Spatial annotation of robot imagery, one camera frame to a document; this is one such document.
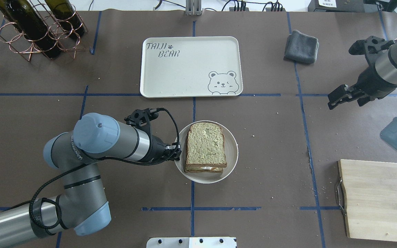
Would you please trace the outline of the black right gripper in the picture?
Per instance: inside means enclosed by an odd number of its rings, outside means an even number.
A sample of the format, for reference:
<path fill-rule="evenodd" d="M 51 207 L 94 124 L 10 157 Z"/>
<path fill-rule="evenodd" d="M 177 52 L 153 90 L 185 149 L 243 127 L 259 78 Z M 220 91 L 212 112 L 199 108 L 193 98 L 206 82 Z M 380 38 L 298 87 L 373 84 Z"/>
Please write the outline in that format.
<path fill-rule="evenodd" d="M 373 101 L 375 99 L 382 99 L 388 95 L 387 83 L 375 71 L 373 67 L 368 67 L 358 77 L 355 88 L 364 93 L 362 98 L 357 100 L 359 106 Z M 328 94 L 328 107 L 333 110 L 344 102 L 354 100 L 357 90 L 353 86 L 342 84 L 334 91 Z"/>

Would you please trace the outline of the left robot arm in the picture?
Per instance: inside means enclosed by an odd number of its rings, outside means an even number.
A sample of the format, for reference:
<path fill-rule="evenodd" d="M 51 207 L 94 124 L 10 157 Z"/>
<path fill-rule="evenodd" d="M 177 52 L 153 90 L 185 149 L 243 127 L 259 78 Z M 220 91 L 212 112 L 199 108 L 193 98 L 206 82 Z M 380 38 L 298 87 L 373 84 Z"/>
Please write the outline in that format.
<path fill-rule="evenodd" d="M 30 200 L 0 213 L 0 248 L 68 229 L 85 236 L 105 228 L 111 214 L 98 162 L 156 165 L 179 160 L 179 137 L 169 144 L 152 134 L 150 122 L 160 111 L 165 108 L 135 110 L 124 123 L 87 113 L 72 131 L 49 140 L 43 157 L 60 175 L 41 185 Z"/>

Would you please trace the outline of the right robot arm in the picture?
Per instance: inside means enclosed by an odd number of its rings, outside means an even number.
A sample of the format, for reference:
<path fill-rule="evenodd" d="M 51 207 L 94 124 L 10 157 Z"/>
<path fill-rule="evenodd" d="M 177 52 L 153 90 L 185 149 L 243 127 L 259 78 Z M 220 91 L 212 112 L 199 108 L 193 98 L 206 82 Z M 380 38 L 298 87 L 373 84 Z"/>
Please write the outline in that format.
<path fill-rule="evenodd" d="M 359 74 L 356 84 L 342 84 L 328 94 L 330 110 L 352 101 L 364 106 L 375 99 L 383 99 L 397 88 L 397 39 L 369 36 L 353 43 L 348 52 L 364 55 L 368 67 Z M 380 132 L 380 138 L 397 151 L 397 117 Z"/>

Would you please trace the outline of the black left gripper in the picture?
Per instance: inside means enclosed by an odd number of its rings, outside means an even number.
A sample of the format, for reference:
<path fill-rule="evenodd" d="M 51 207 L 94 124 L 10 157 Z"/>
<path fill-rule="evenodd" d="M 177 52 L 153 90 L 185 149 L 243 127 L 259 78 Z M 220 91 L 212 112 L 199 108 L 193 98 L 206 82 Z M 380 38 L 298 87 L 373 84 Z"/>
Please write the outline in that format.
<path fill-rule="evenodd" d="M 171 145 L 164 143 L 159 137 L 152 136 L 152 146 L 150 151 L 150 162 L 159 162 L 163 160 L 179 161 L 181 156 L 181 142 L 175 142 Z"/>

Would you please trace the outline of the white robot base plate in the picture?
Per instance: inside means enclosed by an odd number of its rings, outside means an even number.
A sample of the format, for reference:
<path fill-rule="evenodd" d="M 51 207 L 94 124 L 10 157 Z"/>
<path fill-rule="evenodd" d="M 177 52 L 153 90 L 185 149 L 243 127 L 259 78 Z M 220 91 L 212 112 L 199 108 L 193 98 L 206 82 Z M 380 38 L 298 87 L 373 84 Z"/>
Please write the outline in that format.
<path fill-rule="evenodd" d="M 236 248 L 235 237 L 154 237 L 147 248 Z"/>

